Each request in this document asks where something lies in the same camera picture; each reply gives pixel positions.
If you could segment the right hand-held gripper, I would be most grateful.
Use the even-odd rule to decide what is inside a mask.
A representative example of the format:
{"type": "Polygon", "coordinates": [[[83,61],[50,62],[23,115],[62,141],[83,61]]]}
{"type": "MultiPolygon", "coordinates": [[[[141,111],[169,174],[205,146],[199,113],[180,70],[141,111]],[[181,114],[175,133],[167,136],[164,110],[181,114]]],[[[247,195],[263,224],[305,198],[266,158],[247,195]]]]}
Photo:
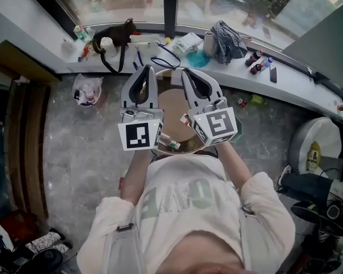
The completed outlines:
{"type": "Polygon", "coordinates": [[[232,107],[228,106],[218,82],[202,71],[184,68],[181,73],[185,98],[191,108],[192,129],[204,146],[231,140],[238,127],[232,107]]]}

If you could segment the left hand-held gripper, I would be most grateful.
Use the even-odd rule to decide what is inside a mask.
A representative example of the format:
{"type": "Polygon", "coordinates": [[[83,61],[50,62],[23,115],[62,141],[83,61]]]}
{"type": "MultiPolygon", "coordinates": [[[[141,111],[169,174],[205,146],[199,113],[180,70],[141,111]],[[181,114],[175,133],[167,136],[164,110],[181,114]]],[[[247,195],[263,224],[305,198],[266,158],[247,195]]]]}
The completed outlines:
{"type": "Polygon", "coordinates": [[[118,124],[118,129],[123,150],[157,148],[164,111],[158,109],[157,79],[151,65],[143,66],[126,81],[121,91],[121,107],[122,122],[118,124]]]}

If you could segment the clear plastic bottle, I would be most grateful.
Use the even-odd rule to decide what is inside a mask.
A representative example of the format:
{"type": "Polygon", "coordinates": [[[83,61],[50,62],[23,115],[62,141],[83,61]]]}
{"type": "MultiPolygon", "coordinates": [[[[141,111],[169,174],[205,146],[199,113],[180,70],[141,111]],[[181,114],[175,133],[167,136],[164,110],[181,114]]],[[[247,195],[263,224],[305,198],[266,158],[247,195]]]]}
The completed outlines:
{"type": "Polygon", "coordinates": [[[169,135],[161,133],[159,142],[164,146],[169,146],[173,149],[178,150],[180,148],[180,143],[173,140],[169,135]]]}

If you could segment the person's left forearm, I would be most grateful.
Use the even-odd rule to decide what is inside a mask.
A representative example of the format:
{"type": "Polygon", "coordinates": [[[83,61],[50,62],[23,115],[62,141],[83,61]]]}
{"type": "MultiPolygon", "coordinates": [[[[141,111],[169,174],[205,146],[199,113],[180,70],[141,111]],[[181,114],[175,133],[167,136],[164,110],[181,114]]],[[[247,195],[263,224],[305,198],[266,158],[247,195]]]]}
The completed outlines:
{"type": "Polygon", "coordinates": [[[137,205],[143,193],[151,157],[151,150],[139,150],[134,153],[121,186],[121,199],[137,205]]]}

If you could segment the white badge cards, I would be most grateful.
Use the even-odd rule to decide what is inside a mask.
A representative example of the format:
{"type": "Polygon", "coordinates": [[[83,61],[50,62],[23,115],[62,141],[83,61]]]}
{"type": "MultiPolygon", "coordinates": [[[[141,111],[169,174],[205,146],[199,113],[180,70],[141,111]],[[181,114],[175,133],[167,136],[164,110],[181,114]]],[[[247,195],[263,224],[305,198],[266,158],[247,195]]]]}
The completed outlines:
{"type": "Polygon", "coordinates": [[[127,44],[129,50],[136,54],[139,52],[145,57],[156,57],[160,53],[160,37],[156,34],[131,35],[127,44]]]}

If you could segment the pink basket with plastic bag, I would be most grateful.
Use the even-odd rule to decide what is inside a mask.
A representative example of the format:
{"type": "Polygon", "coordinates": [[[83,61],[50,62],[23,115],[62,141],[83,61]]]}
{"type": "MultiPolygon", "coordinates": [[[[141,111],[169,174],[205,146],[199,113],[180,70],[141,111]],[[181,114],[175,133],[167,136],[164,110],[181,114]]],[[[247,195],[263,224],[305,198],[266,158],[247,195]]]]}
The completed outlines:
{"type": "Polygon", "coordinates": [[[75,77],[71,89],[71,96],[79,106],[95,106],[102,94],[102,83],[103,77],[92,77],[78,74],[75,77]]]}

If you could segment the blue plaid shirt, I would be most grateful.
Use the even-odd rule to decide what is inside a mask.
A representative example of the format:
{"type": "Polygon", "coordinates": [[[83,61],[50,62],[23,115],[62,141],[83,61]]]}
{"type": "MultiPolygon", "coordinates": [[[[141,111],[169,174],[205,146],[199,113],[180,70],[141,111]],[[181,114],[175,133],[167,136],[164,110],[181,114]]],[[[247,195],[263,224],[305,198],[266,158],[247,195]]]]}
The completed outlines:
{"type": "Polygon", "coordinates": [[[238,32],[229,27],[224,21],[216,22],[211,28],[216,44],[213,58],[222,65],[228,65],[232,59],[242,59],[248,53],[238,32]]]}

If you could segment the red toy figure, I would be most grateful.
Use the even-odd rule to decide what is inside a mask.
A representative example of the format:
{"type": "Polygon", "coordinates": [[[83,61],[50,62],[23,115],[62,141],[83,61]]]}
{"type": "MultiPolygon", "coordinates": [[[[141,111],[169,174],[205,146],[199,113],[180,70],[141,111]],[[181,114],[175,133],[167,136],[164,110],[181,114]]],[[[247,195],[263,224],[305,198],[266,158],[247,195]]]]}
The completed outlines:
{"type": "Polygon", "coordinates": [[[85,45],[83,47],[83,50],[80,54],[80,56],[78,57],[78,62],[82,62],[82,61],[87,61],[89,56],[91,54],[91,47],[90,45],[85,45]]]}

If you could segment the clear bottle blue cap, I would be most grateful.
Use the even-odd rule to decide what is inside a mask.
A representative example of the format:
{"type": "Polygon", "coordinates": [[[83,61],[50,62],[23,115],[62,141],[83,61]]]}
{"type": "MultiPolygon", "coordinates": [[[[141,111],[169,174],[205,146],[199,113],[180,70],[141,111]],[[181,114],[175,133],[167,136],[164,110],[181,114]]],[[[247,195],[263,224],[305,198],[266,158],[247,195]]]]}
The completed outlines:
{"type": "Polygon", "coordinates": [[[260,63],[260,72],[268,69],[270,65],[273,63],[273,59],[271,57],[265,58],[260,63]]]}

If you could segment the small white figure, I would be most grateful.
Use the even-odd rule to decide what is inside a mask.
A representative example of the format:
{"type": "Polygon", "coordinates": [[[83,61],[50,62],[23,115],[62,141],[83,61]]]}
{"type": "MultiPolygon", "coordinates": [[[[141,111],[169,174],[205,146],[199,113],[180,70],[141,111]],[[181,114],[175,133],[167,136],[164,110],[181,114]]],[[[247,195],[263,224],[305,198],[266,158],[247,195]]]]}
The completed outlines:
{"type": "Polygon", "coordinates": [[[66,38],[62,41],[61,49],[67,53],[73,53],[76,50],[74,42],[66,38]]]}

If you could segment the grey white egg cushion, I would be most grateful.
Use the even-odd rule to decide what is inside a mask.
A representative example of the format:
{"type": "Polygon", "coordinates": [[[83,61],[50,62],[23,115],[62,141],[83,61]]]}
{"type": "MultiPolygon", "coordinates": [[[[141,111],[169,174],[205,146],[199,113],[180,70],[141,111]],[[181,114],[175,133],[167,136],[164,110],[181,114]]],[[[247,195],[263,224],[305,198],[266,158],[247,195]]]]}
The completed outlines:
{"type": "Polygon", "coordinates": [[[341,152],[340,129],[330,118],[320,117],[303,124],[292,137],[288,162],[296,174],[315,174],[328,177],[322,169],[327,158],[338,159],[341,152]],[[308,166],[308,153],[310,149],[319,150],[320,162],[317,167],[308,166]]]}

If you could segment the brown cardboard sheet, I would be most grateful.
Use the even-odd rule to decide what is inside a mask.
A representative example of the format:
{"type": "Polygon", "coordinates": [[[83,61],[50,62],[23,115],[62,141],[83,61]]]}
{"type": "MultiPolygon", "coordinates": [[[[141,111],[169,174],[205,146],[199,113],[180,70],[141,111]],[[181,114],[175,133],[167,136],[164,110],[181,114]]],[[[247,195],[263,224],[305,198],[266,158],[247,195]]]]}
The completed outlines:
{"type": "Polygon", "coordinates": [[[9,41],[0,43],[0,64],[36,82],[58,83],[61,81],[49,68],[37,62],[9,41]]]}

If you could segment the grey roller blind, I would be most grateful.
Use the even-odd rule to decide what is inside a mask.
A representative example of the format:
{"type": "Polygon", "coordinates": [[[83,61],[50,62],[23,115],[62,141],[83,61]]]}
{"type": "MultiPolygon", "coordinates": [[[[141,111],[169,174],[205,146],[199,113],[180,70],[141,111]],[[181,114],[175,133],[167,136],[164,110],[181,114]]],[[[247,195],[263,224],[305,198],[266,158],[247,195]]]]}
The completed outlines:
{"type": "Polygon", "coordinates": [[[284,50],[343,88],[343,5],[284,50]]]}

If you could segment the black pouch white trim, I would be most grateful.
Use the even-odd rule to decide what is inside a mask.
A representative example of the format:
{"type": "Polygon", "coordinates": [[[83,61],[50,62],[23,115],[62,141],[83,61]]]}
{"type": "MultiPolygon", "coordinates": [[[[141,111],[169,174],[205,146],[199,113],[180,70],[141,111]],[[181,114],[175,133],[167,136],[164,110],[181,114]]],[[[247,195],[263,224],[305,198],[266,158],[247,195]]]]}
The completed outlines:
{"type": "Polygon", "coordinates": [[[331,204],[326,210],[326,216],[328,219],[336,220],[342,214],[342,209],[340,205],[331,204]]]}

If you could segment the black striped bag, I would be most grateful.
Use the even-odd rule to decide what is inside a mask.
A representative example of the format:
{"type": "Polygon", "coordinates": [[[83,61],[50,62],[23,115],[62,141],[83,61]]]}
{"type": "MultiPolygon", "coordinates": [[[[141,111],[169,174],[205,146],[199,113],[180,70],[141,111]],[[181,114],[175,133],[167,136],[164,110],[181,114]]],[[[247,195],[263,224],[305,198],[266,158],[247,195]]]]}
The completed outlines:
{"type": "Polygon", "coordinates": [[[14,252],[3,249],[0,253],[0,266],[8,274],[51,274],[62,262],[63,255],[53,248],[34,253],[22,247],[14,252]]]}

